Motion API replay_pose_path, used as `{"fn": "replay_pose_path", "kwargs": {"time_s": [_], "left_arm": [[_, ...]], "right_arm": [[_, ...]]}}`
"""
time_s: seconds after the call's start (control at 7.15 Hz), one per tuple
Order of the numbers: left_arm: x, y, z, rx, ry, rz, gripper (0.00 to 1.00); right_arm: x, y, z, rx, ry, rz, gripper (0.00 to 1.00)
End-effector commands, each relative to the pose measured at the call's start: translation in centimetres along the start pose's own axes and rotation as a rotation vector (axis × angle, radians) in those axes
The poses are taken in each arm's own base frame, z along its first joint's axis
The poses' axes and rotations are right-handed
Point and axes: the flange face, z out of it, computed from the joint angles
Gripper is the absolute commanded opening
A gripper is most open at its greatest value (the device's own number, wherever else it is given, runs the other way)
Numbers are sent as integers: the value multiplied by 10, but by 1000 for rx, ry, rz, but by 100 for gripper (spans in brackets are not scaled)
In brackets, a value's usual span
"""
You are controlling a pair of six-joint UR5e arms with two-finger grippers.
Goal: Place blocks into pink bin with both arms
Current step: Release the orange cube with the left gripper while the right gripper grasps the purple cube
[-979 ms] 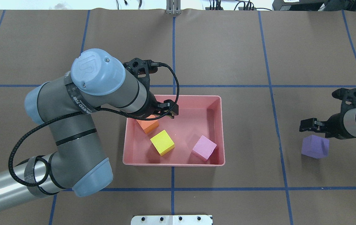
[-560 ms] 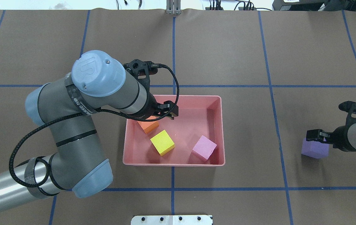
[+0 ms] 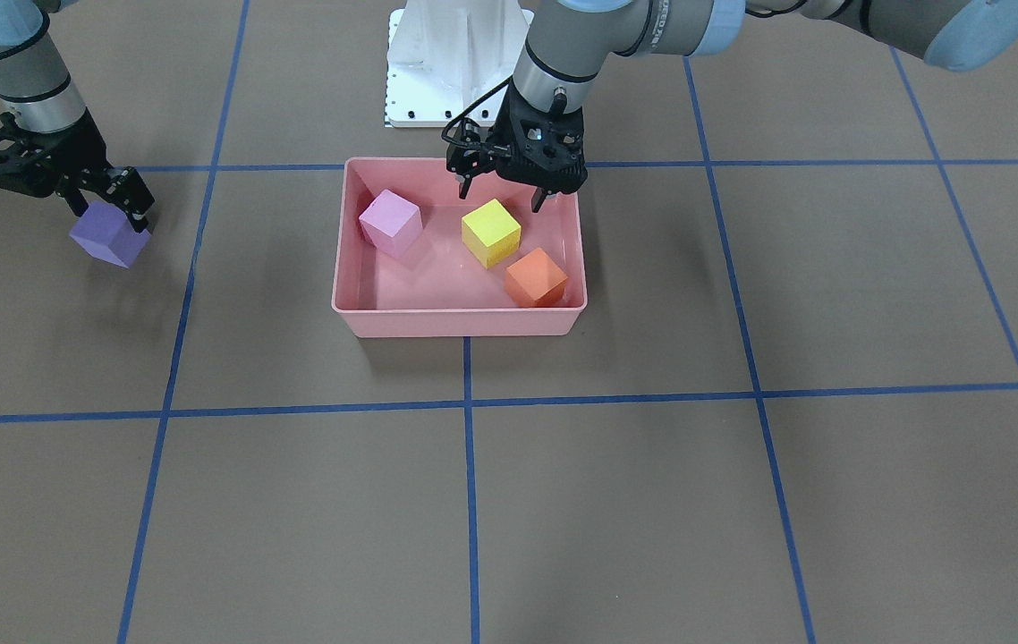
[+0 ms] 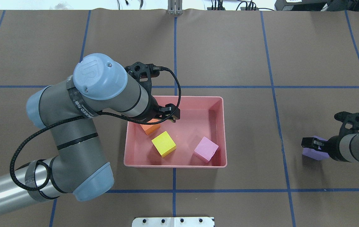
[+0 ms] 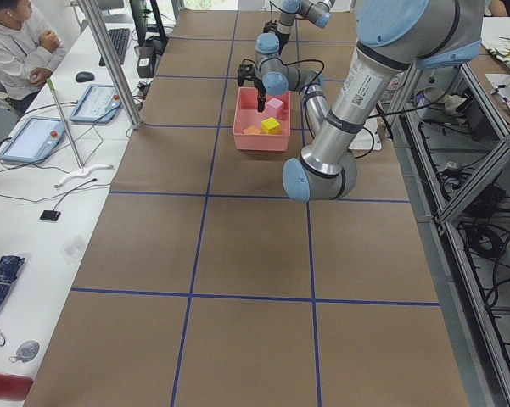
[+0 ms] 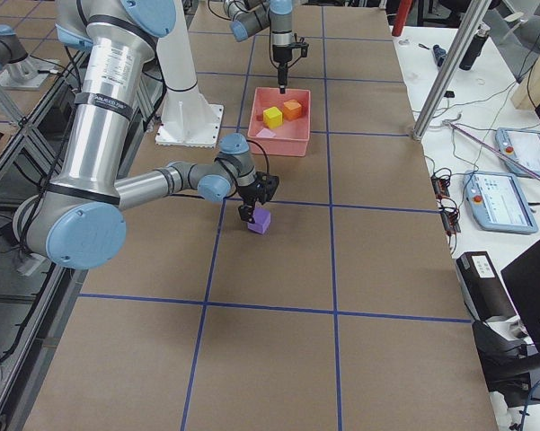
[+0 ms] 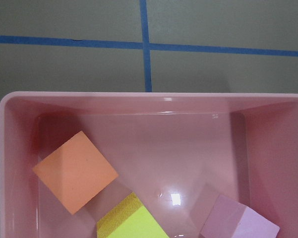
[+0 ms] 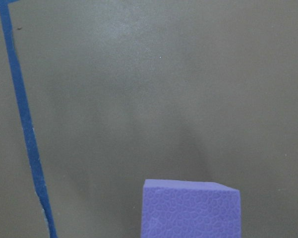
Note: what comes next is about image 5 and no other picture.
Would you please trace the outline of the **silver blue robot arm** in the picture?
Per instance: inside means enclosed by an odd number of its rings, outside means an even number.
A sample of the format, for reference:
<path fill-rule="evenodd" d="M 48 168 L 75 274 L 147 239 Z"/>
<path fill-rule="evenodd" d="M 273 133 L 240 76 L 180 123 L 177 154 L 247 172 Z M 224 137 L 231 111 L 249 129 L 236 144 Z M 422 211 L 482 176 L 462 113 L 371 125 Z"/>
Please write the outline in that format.
<path fill-rule="evenodd" d="M 301 16 L 323 28 L 331 1 L 285 1 L 277 23 L 258 36 L 255 62 L 238 78 L 255 83 L 259 97 L 297 92 L 314 131 L 311 144 L 286 161 L 283 188 L 295 201 L 341 198 L 356 183 L 349 146 L 394 76 L 459 65 L 479 52 L 482 1 L 363 1 L 356 11 L 356 58 L 336 100 L 329 104 L 313 70 L 286 66 L 281 52 Z"/>
<path fill-rule="evenodd" d="M 279 9 L 280 13 L 276 20 L 270 18 L 264 25 L 264 33 L 275 34 L 279 43 L 279 53 L 289 42 L 294 22 L 298 18 L 311 22 L 318 28 L 325 28 L 331 18 L 331 10 L 334 0 L 286 0 Z"/>

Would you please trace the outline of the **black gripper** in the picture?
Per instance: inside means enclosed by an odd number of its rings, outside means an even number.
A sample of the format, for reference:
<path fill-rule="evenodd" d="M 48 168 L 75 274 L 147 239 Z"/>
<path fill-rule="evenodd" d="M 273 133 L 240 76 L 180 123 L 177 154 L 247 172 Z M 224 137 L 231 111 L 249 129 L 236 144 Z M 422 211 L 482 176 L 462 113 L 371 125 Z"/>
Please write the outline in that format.
<path fill-rule="evenodd" d="M 276 35 L 278 41 L 279 41 L 279 52 L 281 53 L 283 51 L 284 46 L 289 41 L 289 26 L 284 25 L 283 23 L 274 20 L 274 21 L 267 21 L 264 24 L 263 28 L 264 33 L 271 32 Z"/>
<path fill-rule="evenodd" d="M 252 82 L 257 90 L 257 112 L 262 113 L 266 107 L 266 89 L 256 74 L 255 62 L 250 59 L 243 59 L 237 69 L 238 86 L 244 86 L 246 81 Z"/>

